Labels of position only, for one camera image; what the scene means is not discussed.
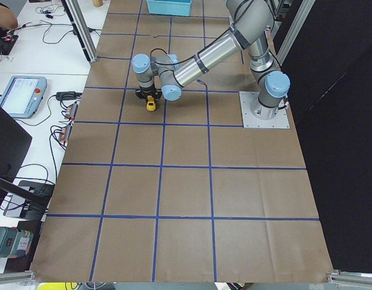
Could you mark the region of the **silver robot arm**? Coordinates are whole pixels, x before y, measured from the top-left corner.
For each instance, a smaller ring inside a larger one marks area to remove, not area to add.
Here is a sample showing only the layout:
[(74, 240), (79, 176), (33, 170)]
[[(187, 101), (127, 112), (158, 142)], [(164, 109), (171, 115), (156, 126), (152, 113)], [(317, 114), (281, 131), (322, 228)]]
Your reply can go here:
[(181, 97), (182, 89), (208, 73), (237, 51), (246, 50), (250, 70), (259, 86), (259, 95), (250, 106), (251, 113), (261, 120), (271, 120), (281, 100), (287, 96), (290, 79), (278, 70), (270, 52), (266, 29), (273, 25), (273, 13), (266, 1), (226, 1), (233, 22), (212, 43), (180, 62), (176, 55), (151, 57), (137, 54), (132, 68), (139, 83), (135, 94), (146, 102), (160, 97), (173, 101)]

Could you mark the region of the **person forearm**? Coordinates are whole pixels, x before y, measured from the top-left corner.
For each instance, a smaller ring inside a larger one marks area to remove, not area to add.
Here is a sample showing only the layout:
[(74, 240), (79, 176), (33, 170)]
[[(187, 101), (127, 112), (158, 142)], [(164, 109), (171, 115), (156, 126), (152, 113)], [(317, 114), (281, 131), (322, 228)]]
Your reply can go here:
[(12, 30), (18, 27), (18, 20), (13, 12), (0, 5), (0, 28), (4, 30)]

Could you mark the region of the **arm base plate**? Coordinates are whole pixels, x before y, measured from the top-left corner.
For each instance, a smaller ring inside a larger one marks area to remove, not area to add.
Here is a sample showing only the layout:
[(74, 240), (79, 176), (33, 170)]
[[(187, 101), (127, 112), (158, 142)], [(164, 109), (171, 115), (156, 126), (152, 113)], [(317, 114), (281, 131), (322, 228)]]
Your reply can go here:
[(259, 92), (240, 91), (241, 115), (245, 129), (290, 129), (287, 110), (264, 107), (258, 100)]

